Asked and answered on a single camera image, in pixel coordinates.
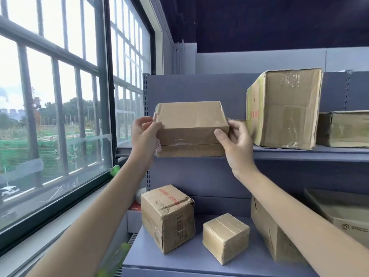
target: window sill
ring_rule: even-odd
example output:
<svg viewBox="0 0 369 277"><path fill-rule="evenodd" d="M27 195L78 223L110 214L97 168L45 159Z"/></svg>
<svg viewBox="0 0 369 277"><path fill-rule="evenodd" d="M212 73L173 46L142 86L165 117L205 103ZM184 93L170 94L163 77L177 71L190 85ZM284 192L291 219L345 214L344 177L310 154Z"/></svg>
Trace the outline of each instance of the window sill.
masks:
<svg viewBox="0 0 369 277"><path fill-rule="evenodd" d="M57 238L90 206L105 186L1 256L0 277L25 276Z"/></svg>

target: person's left hand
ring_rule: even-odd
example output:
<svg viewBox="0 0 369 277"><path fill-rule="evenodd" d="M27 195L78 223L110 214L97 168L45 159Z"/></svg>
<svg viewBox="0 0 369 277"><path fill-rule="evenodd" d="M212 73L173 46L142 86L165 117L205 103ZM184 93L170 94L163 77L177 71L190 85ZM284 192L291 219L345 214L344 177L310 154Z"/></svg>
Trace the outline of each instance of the person's left hand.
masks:
<svg viewBox="0 0 369 277"><path fill-rule="evenodd" d="M149 169L154 161L156 133L162 128L161 122L152 117L140 117L132 123L132 152L130 159L139 161L143 168Z"/></svg>

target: red and white box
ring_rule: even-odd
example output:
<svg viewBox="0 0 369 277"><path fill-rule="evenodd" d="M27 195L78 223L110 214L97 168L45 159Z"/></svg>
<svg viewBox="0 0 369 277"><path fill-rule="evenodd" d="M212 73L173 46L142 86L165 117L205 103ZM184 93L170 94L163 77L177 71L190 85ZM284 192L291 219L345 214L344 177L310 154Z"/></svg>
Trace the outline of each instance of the red and white box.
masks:
<svg viewBox="0 0 369 277"><path fill-rule="evenodd" d="M129 233L138 233L142 227L141 205L136 201L127 210L127 225Z"/></svg>

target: red and white patterned tape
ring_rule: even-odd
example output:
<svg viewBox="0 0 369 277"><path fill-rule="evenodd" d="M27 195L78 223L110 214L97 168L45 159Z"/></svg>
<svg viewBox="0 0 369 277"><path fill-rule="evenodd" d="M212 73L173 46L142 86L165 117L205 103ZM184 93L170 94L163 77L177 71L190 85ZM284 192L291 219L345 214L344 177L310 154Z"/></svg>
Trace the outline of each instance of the red and white patterned tape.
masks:
<svg viewBox="0 0 369 277"><path fill-rule="evenodd" d="M156 140L156 149L155 150L156 150L156 152L161 152L162 151L159 139Z"/></svg>

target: hand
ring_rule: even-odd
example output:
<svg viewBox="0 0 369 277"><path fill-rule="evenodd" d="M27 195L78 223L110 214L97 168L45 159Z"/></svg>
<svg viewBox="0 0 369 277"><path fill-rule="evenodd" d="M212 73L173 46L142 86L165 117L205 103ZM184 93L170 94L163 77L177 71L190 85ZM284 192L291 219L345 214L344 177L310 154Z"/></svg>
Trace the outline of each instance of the hand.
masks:
<svg viewBox="0 0 369 277"><path fill-rule="evenodd" d="M214 134L225 149L225 156L234 176L240 180L242 172L257 170L253 160L253 144L245 123L229 120L229 137L220 129Z"/></svg>
<svg viewBox="0 0 369 277"><path fill-rule="evenodd" d="M156 133L162 128L161 122L154 122L152 117L140 117L132 123L132 152L129 159L142 165L147 171L154 161Z"/></svg>

